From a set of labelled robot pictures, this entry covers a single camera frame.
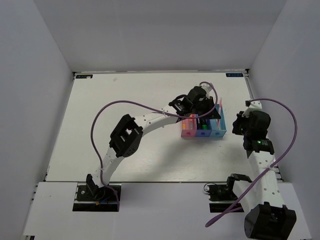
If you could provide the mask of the black marker purple cap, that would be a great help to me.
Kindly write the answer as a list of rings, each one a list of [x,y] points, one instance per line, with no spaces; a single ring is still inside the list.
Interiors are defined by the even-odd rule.
[[[200,121],[199,118],[196,120],[196,124],[197,124],[197,129],[201,130],[202,129],[202,124],[201,124],[201,121]]]

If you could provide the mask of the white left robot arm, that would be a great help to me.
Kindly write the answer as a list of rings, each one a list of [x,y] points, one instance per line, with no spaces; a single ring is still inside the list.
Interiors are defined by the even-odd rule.
[[[132,156],[138,150],[141,139],[148,133],[183,120],[217,118],[218,96],[210,95],[210,92],[214,90],[212,83],[203,81],[193,87],[188,94],[177,96],[162,109],[122,100],[123,104],[142,107],[150,110],[150,113],[135,117],[125,114],[110,134],[105,156],[101,156],[96,147],[93,139],[94,128],[101,113],[119,102],[113,101],[102,107],[96,114],[90,129],[90,141],[99,159],[99,168],[86,176],[85,182],[90,196],[94,200],[99,200],[105,196],[107,191],[111,191],[113,194],[117,193],[109,185],[111,176],[125,158]]]

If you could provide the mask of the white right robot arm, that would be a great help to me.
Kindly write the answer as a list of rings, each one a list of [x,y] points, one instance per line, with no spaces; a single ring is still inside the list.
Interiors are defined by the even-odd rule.
[[[240,111],[233,122],[232,133],[243,136],[243,148],[253,178],[236,175],[225,188],[226,195],[239,199],[246,216],[244,232],[254,240],[287,240],[297,221],[296,212],[288,209],[281,196],[274,168],[274,147],[267,138],[271,123],[269,114],[253,110]]]

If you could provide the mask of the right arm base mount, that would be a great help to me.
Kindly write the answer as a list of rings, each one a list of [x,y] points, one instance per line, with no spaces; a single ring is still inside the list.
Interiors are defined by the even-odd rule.
[[[247,175],[232,173],[227,178],[226,183],[209,182],[203,186],[204,192],[209,196],[209,210],[211,213],[222,213],[237,199],[233,192],[236,181],[252,182]]]

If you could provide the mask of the orange highlighter pink cap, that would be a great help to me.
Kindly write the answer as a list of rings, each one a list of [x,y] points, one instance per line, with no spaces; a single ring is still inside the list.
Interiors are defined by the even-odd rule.
[[[189,130],[189,120],[188,119],[184,119],[181,122],[181,129],[182,130]]]

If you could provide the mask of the orange capped clear highlighter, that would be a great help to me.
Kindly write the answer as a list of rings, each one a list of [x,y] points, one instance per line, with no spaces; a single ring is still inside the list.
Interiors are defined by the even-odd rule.
[[[196,123],[195,123],[195,119],[194,119],[194,117],[196,117],[196,115],[195,114],[191,114],[190,117],[191,118],[189,119],[189,129],[190,130],[195,130],[195,129],[197,129]]]

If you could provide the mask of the thin pink pen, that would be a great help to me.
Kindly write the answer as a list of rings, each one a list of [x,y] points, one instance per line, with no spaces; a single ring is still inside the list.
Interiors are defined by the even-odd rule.
[[[221,125],[222,97],[219,98],[219,112],[220,112],[220,125]]]

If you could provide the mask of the black marker green cap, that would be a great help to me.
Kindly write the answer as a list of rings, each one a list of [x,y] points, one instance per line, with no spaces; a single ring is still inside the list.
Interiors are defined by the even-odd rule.
[[[209,127],[208,127],[208,122],[207,122],[206,119],[202,119],[202,120],[201,120],[201,128],[202,128],[203,130],[208,130],[208,129],[209,129]]]

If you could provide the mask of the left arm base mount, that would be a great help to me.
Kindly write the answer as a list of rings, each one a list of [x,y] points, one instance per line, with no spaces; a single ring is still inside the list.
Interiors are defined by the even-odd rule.
[[[121,185],[99,187],[93,176],[86,176],[85,184],[77,186],[73,202],[73,212],[119,212]]]

